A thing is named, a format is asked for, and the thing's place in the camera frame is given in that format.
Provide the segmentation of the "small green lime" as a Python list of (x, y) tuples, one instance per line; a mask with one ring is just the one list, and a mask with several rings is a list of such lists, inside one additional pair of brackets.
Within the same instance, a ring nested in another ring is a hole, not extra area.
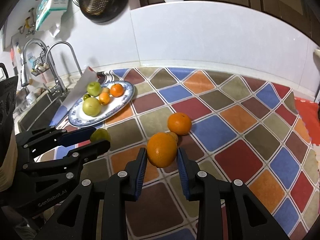
[(96, 129), (95, 132), (93, 132), (93, 134), (90, 136), (91, 142), (97, 142), (101, 140), (107, 140), (111, 142), (111, 136), (108, 133), (108, 131), (104, 128)]

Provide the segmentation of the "yellow-green apple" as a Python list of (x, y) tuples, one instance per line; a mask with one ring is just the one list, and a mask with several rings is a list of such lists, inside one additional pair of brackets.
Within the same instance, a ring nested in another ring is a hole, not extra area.
[(87, 98), (83, 102), (82, 110), (88, 116), (97, 116), (101, 112), (101, 104), (97, 98)]

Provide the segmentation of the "small green citrus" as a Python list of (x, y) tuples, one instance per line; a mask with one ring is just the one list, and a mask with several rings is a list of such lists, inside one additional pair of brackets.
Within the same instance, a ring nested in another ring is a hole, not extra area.
[(83, 100), (86, 100), (86, 99), (88, 99), (88, 98), (90, 98), (90, 97), (91, 97), (90, 94), (85, 94), (84, 97), (83, 97)]

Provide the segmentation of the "small orange mandarin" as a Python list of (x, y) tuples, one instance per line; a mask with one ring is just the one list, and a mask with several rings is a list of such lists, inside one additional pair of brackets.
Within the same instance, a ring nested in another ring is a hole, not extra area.
[(108, 93), (101, 93), (99, 95), (99, 102), (101, 105), (108, 105), (110, 103), (110, 95)]

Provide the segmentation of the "large green apple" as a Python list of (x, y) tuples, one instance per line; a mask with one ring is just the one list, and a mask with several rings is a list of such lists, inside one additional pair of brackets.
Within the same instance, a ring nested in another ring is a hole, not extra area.
[(101, 93), (101, 84), (97, 81), (90, 82), (87, 85), (87, 93), (93, 97), (98, 96)]

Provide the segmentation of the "orange with stem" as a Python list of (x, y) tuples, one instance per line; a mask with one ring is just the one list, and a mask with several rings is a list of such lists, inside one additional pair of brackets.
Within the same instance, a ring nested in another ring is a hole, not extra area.
[(119, 83), (115, 83), (110, 88), (110, 94), (115, 98), (122, 96), (124, 92), (125, 92), (124, 87)]

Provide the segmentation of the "oval orange mandarin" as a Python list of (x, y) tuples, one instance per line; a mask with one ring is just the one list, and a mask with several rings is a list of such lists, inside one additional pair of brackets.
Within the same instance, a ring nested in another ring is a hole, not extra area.
[(153, 166), (166, 168), (176, 158), (177, 141), (170, 133), (159, 132), (149, 139), (146, 150)]

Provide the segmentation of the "large orange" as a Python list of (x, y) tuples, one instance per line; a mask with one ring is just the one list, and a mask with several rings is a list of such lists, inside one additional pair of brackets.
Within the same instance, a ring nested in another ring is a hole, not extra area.
[(168, 117), (167, 127), (177, 135), (187, 135), (192, 127), (191, 119), (185, 113), (174, 113)]

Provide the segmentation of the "steel sink basin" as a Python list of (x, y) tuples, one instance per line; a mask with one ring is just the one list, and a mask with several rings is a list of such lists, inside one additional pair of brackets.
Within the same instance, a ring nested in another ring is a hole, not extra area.
[(16, 133), (48, 127), (69, 93), (51, 95), (48, 92), (41, 94), (15, 120)]

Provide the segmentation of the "blue white oval plate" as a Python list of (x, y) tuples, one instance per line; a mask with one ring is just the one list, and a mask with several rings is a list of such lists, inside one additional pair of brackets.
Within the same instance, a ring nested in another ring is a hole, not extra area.
[(107, 82), (103, 83), (101, 87), (111, 89), (111, 87), (116, 84), (123, 87), (123, 95), (117, 98), (110, 95), (109, 103), (98, 107), (100, 112), (96, 116), (87, 115), (83, 111), (84, 96), (78, 98), (68, 113), (69, 123), (77, 128), (89, 127), (105, 121), (122, 110), (132, 100), (135, 93), (135, 87), (127, 81)]

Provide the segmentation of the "white paper sheet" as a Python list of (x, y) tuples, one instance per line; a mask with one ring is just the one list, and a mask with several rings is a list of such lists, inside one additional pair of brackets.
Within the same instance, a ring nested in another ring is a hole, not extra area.
[(87, 93), (87, 85), (97, 80), (96, 72), (91, 67), (87, 67), (74, 88), (71, 89), (63, 101), (62, 105), (58, 108), (49, 126), (57, 126), (68, 114), (75, 102)]

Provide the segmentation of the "colourful checkered tablecloth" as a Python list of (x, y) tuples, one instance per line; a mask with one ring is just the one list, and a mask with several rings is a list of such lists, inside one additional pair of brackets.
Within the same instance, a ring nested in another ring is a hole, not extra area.
[(136, 158), (168, 117), (185, 113), (191, 131), (178, 145), (200, 169), (242, 180), (291, 239), (302, 239), (319, 215), (319, 172), (308, 131), (289, 87), (189, 68), (112, 71), (136, 88), (135, 98), (102, 122), (111, 149), (87, 163), (81, 179), (102, 181)]

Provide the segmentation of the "small yellow-green lemon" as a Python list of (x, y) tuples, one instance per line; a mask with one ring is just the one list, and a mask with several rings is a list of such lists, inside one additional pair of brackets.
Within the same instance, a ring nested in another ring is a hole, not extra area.
[(175, 139), (175, 142), (178, 144), (178, 141), (179, 141), (178, 135), (174, 132), (168, 132), (168, 134), (171, 135)]

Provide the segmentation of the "red cloth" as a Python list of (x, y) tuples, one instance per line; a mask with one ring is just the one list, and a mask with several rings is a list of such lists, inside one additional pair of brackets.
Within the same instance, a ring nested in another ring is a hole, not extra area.
[(295, 106), (308, 130), (311, 142), (319, 146), (319, 105), (316, 102), (295, 97)]

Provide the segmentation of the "tissue paper pack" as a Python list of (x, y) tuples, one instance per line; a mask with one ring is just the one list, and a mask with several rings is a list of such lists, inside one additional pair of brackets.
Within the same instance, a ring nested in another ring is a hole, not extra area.
[(61, 17), (67, 11), (69, 0), (42, 0), (36, 9), (36, 31), (49, 31), (56, 37), (61, 28)]

